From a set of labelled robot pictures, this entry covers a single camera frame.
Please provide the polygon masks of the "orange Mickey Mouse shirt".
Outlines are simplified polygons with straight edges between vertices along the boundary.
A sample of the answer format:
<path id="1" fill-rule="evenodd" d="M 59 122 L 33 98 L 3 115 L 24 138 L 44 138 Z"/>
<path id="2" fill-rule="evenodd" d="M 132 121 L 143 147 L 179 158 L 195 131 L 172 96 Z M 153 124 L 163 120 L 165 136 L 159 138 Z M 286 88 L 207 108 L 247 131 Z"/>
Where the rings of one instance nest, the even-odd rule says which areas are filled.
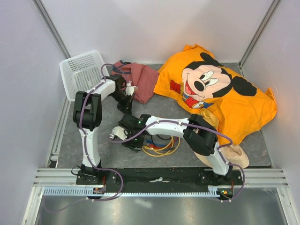
<path id="1" fill-rule="evenodd" d="M 271 89 L 261 91 L 199 45 L 187 45 L 165 62 L 154 93 L 176 100 L 191 114 L 209 112 L 218 120 L 217 131 L 235 145 L 277 113 Z"/>

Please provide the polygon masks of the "white plastic basket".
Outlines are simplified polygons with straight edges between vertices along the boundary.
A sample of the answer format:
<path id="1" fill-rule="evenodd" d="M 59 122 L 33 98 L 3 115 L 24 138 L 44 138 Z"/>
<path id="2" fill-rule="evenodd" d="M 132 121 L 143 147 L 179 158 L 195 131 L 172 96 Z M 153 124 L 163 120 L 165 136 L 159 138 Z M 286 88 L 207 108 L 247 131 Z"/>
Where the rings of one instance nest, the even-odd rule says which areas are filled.
<path id="1" fill-rule="evenodd" d="M 88 91 L 98 85 L 103 76 L 108 76 L 107 68 L 99 51 L 93 50 L 63 60 L 60 63 L 60 73 L 67 99 L 75 101 L 78 91 Z"/>

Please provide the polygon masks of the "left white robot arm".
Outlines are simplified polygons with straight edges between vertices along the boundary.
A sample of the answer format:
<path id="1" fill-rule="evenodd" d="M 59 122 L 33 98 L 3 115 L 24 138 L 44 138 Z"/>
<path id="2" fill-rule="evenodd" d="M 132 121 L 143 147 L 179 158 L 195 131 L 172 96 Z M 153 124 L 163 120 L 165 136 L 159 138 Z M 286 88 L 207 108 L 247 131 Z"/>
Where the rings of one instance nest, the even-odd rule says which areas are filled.
<path id="1" fill-rule="evenodd" d="M 87 180 L 99 184 L 103 179 L 100 171 L 101 158 L 98 152 L 97 131 L 102 121 L 102 101 L 112 97 L 117 109 L 124 114 L 132 114 L 132 102 L 135 86 L 123 77 L 103 79 L 88 91 L 78 91 L 75 95 L 73 121 L 77 125 L 81 138 L 83 160 L 81 169 L 87 171 Z"/>

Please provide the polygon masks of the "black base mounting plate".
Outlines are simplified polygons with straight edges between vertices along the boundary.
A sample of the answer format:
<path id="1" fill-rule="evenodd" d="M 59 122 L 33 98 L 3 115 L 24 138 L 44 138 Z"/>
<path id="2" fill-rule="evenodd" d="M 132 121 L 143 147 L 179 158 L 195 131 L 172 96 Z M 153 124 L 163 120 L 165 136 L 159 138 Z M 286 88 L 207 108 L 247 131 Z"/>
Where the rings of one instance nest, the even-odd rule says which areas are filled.
<path id="1" fill-rule="evenodd" d="M 123 184 L 191 184 L 198 186 L 241 185 L 240 171 L 230 170 L 228 175 L 217 175 L 207 167 L 153 167 L 114 168 L 96 170 L 82 168 L 77 173 L 77 185 L 119 185 Z"/>

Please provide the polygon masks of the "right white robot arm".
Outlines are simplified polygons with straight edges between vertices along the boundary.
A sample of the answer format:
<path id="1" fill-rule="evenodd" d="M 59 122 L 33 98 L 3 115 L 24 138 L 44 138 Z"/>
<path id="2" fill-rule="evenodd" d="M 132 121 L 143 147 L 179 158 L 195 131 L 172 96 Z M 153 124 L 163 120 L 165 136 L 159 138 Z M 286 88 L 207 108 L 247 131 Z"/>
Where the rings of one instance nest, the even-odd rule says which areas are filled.
<path id="1" fill-rule="evenodd" d="M 218 137 L 223 137 L 233 143 L 228 136 L 219 133 L 202 116 L 192 114 L 189 118 L 167 119 L 148 114 L 140 118 L 126 114 L 112 130 L 112 135 L 120 138 L 122 143 L 131 142 L 130 148 L 140 149 L 144 135 L 168 135 L 184 139 L 193 152 L 204 156 L 215 174 L 219 184 L 226 184 L 232 178 L 233 166 L 220 152 L 222 145 Z"/>

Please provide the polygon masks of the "beige hat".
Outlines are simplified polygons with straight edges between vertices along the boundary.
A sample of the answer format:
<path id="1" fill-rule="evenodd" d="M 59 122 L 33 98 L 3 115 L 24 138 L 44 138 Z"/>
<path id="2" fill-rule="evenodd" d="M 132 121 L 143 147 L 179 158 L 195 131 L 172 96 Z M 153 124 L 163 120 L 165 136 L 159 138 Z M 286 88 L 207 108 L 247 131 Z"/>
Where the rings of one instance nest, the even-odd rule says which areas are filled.
<path id="1" fill-rule="evenodd" d="M 239 145 L 230 145 L 220 148 L 224 158 L 226 158 L 230 163 L 237 164 L 243 169 L 249 166 L 249 159 L 244 150 Z M 196 157 L 204 163 L 206 166 L 211 167 L 210 162 L 205 156 L 195 153 Z"/>

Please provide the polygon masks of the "red folded shirt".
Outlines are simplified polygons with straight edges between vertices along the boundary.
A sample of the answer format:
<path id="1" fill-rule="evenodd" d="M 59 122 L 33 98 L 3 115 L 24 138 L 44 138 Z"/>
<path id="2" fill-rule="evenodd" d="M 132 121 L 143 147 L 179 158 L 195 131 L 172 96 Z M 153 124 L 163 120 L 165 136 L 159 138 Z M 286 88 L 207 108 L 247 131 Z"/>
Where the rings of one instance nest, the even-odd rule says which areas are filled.
<path id="1" fill-rule="evenodd" d="M 159 72 L 144 64 L 120 60 L 114 63 L 112 75 L 121 75 L 127 82 L 131 81 L 137 87 L 134 99 L 145 104 L 154 95 Z"/>

